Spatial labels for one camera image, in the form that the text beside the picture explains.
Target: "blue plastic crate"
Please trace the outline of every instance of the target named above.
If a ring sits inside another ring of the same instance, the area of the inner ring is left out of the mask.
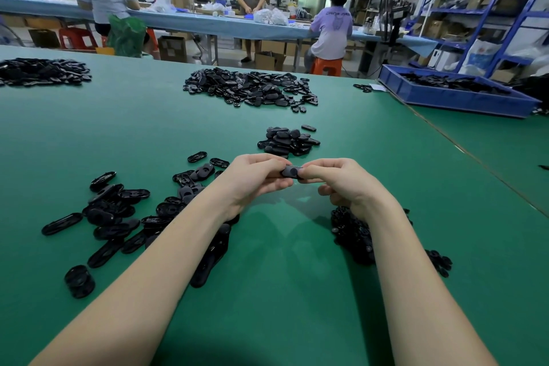
[[[420,106],[432,106],[461,110],[465,112],[479,112],[498,114],[500,116],[528,117],[532,110],[540,103],[539,100],[512,90],[484,77],[475,77],[480,84],[497,87],[509,92],[508,96],[460,91],[453,89],[439,89],[424,85],[413,84],[401,74],[439,75],[448,78],[471,77],[464,74],[445,73],[429,68],[416,69],[384,65],[379,74],[380,81],[387,86],[404,103]]]

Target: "hand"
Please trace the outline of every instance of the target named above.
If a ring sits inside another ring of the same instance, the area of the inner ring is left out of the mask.
[[[240,155],[208,186],[208,189],[229,200],[227,220],[231,220],[254,198],[292,186],[292,178],[282,178],[280,175],[280,171],[286,165],[292,163],[276,155]]]
[[[319,194],[330,196],[330,202],[335,206],[349,207],[363,221],[367,221],[368,208],[374,200],[394,200],[377,178],[349,158],[307,162],[298,175],[303,178],[299,181],[302,184],[325,182],[319,187]]]

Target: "floor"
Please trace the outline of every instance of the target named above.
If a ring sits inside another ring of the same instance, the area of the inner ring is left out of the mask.
[[[25,46],[35,47],[29,35],[29,28],[12,28],[12,30],[14,30],[17,36],[19,36],[23,40],[23,43],[25,44]],[[96,41],[98,41],[99,43],[101,41],[100,35],[95,31],[93,32],[93,34]],[[158,38],[158,37],[161,37],[162,35],[169,35],[169,33],[161,30],[160,31],[155,30],[155,35]],[[194,41],[192,40],[187,41],[186,46],[187,46],[187,62],[188,63],[201,64],[206,61],[206,54],[202,56],[202,62],[199,59],[193,58],[193,55],[199,53],[199,50],[196,47],[196,44],[194,43]],[[245,57],[246,55],[245,51],[241,49],[235,49],[232,46],[234,46],[234,44],[231,43],[230,39],[222,39],[222,38],[219,39],[218,41],[219,66],[255,69],[255,64],[253,62],[248,64],[241,64],[240,60]],[[361,56],[361,51],[353,51],[353,57],[351,58],[351,60],[343,61],[342,76],[353,77],[353,78],[357,77],[360,56]],[[286,57],[283,70],[293,71],[293,64],[294,64],[294,57]],[[305,67],[303,65],[302,57],[300,58],[300,65],[297,69],[297,72],[300,72],[300,73],[305,72]]]

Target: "table leg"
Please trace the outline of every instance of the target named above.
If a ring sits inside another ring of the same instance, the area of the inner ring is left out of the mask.
[[[294,72],[296,73],[298,71],[299,67],[299,59],[301,58],[301,39],[298,39],[297,41],[297,47],[295,48],[295,54],[294,54]]]
[[[217,64],[217,66],[219,67],[219,54],[217,53],[217,35],[214,35],[214,62]]]
[[[206,35],[206,53],[208,54],[208,65],[213,65],[211,60],[211,35]]]

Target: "green plastic bag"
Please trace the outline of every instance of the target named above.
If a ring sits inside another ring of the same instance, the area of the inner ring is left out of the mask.
[[[120,57],[141,58],[143,40],[147,27],[145,22],[132,16],[120,19],[109,17],[110,32],[106,45],[114,48],[114,54]]]

